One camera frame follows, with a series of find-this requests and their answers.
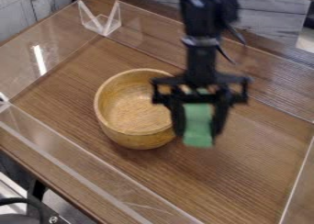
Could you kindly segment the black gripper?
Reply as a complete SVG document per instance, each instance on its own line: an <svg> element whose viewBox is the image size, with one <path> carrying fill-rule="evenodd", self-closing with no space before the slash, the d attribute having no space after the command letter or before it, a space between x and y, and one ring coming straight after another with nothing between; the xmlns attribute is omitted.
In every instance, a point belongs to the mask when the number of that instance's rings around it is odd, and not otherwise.
<svg viewBox="0 0 314 224"><path fill-rule="evenodd" d="M212 139L222 133L230 106L247 102L247 88L251 79L244 75L216 70L216 45L186 45L187 68L175 76L151 79L152 103L169 107L172 130L177 137L186 132L187 120L183 103L212 104Z"/></svg>

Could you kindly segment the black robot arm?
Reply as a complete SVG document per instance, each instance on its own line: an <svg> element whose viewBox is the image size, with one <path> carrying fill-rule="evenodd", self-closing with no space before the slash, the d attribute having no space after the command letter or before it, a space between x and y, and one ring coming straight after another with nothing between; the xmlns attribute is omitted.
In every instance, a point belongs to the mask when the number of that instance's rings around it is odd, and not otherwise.
<svg viewBox="0 0 314 224"><path fill-rule="evenodd" d="M230 108L247 102L250 78L216 70L220 34L232 30L238 0L179 0L187 48L186 70L151 80L152 103L168 108L175 136L187 146L210 147L222 133Z"/></svg>

